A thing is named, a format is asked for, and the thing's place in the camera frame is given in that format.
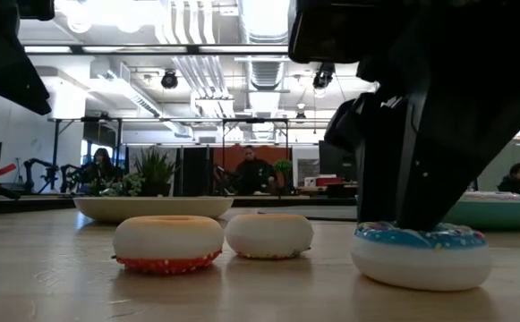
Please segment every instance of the person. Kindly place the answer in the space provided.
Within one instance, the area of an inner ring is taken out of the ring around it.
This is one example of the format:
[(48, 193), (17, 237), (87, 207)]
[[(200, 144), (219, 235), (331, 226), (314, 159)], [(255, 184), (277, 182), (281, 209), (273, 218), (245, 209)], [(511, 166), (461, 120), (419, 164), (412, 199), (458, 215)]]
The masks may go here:
[(243, 158), (244, 161), (235, 170), (239, 175), (238, 194), (251, 195), (256, 191), (270, 189), (276, 180), (273, 166), (258, 159), (252, 146), (243, 148)]
[(510, 172), (499, 184), (499, 191), (520, 193), (520, 163), (510, 167)]
[(113, 180), (118, 179), (118, 172), (110, 161), (110, 156), (105, 148), (95, 151), (94, 162), (84, 166), (83, 181), (92, 182), (95, 179)]

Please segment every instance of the orange wall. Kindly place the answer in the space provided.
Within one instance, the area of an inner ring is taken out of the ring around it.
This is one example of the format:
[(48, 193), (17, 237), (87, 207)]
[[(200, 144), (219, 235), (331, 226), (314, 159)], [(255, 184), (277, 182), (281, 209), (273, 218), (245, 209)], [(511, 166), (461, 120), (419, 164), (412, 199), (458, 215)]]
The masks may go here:
[[(253, 147), (258, 159), (265, 160), (271, 165), (276, 161), (286, 158), (286, 148), (272, 148), (272, 147)], [(291, 149), (289, 148), (289, 157), (291, 158)], [(229, 172), (235, 171), (235, 168), (243, 161), (243, 146), (235, 145), (226, 147), (226, 170)], [(222, 156), (224, 155), (222, 148), (214, 148), (214, 163), (222, 165)]]

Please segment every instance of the teal bowl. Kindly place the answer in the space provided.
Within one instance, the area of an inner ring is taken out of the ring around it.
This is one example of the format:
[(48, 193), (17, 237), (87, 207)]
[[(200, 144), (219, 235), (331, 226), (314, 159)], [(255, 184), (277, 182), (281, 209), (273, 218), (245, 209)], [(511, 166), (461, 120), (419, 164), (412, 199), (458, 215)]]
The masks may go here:
[(478, 230), (520, 230), (520, 201), (459, 200), (443, 220)]

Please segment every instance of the wooden table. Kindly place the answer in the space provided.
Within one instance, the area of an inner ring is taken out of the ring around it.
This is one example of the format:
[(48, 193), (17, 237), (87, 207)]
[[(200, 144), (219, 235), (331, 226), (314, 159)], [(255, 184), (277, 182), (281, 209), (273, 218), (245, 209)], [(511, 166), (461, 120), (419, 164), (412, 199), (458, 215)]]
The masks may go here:
[(1, 215), (0, 322), (520, 321), (520, 233), (489, 234), (495, 265), (482, 288), (431, 293), (361, 276), (354, 224), (313, 227), (305, 258), (245, 260), (225, 245), (211, 269), (158, 277), (125, 273), (110, 259), (115, 228), (75, 210)]

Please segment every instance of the desk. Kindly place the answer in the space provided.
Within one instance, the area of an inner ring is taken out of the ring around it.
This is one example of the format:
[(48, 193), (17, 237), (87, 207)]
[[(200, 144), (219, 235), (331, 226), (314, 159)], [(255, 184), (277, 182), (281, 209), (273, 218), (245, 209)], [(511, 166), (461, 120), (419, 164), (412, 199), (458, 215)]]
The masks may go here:
[(354, 224), (313, 228), (304, 258), (246, 260), (225, 245), (211, 269), (158, 277), (125, 273), (110, 259), (115, 228), (73, 209), (0, 215), (0, 322), (520, 321), (520, 233), (488, 235), (495, 264), (482, 288), (431, 293), (359, 275)]

